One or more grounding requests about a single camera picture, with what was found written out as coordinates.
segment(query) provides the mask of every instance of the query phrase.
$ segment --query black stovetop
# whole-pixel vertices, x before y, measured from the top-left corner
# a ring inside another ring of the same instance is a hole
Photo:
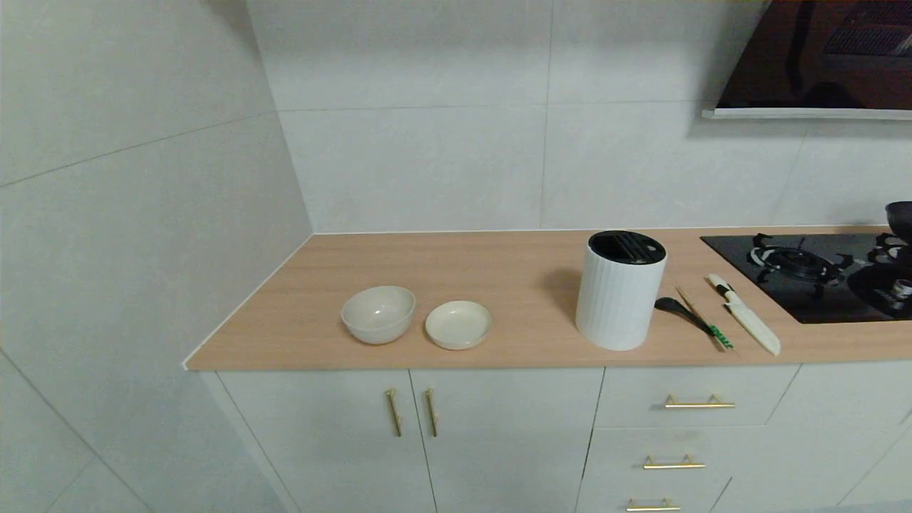
[[[912,319],[912,298],[893,294],[912,246],[890,234],[701,239],[804,324]]]

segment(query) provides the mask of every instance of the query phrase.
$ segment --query gold cabinet handle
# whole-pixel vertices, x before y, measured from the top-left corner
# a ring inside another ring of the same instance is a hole
[[[661,470],[665,468],[706,468],[706,464],[696,463],[693,461],[693,456],[684,455],[684,461],[681,463],[656,465],[656,462],[652,461],[652,456],[646,456],[646,463],[643,465],[643,468],[646,470]]]
[[[396,389],[387,390],[387,400],[389,401],[389,410],[393,413],[393,423],[396,425],[396,436],[402,436],[402,417],[396,411]]]
[[[735,403],[723,403],[722,399],[715,393],[710,396],[708,403],[679,403],[678,398],[670,393],[665,400],[665,407],[669,410],[682,409],[710,409],[710,408],[734,408]]]
[[[434,410],[434,389],[429,388],[425,393],[424,397],[428,400],[428,410],[430,411],[430,433],[437,437],[437,411]]]
[[[674,506],[668,499],[662,499],[661,506],[639,506],[634,499],[630,499],[630,503],[627,504],[627,511],[681,511],[681,508]]]

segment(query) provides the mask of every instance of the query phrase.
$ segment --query kitchen counter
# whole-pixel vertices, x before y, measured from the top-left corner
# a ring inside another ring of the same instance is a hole
[[[883,226],[642,230],[668,250],[660,296],[684,288],[735,351],[718,352],[687,321],[655,311],[646,343],[601,349],[574,324],[587,231],[313,236],[187,361],[193,370],[746,365],[912,359],[912,321],[801,324],[700,241],[700,236],[877,233]],[[704,277],[725,278],[782,340],[773,357],[722,306]],[[339,311],[377,285],[410,289],[415,320],[401,339],[368,346],[346,331]],[[488,337],[446,351],[424,333],[443,302],[470,299],[494,317]]]

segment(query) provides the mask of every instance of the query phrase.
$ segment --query white bowl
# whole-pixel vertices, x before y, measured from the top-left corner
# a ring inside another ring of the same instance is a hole
[[[342,322],[356,339],[385,344],[402,336],[415,315],[415,296],[407,289],[384,285],[352,296],[342,307]]]
[[[443,349],[475,347],[491,330],[494,318],[474,301],[450,301],[435,308],[424,321],[430,339]]]

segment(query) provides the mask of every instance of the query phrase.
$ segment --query kitchen knife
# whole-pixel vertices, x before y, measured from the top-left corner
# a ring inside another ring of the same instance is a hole
[[[738,294],[735,294],[735,291],[731,289],[731,285],[726,283],[719,275],[712,274],[707,276],[707,278],[712,286],[715,287],[727,301],[725,303],[725,308],[731,312],[731,315],[734,316],[744,329],[747,330],[747,332],[750,333],[765,350],[771,352],[774,356],[779,356],[779,353],[782,352],[782,343],[779,342],[779,337],[776,337],[776,334],[770,330],[770,327],[767,326],[753,310],[744,304],[744,301],[738,297]]]

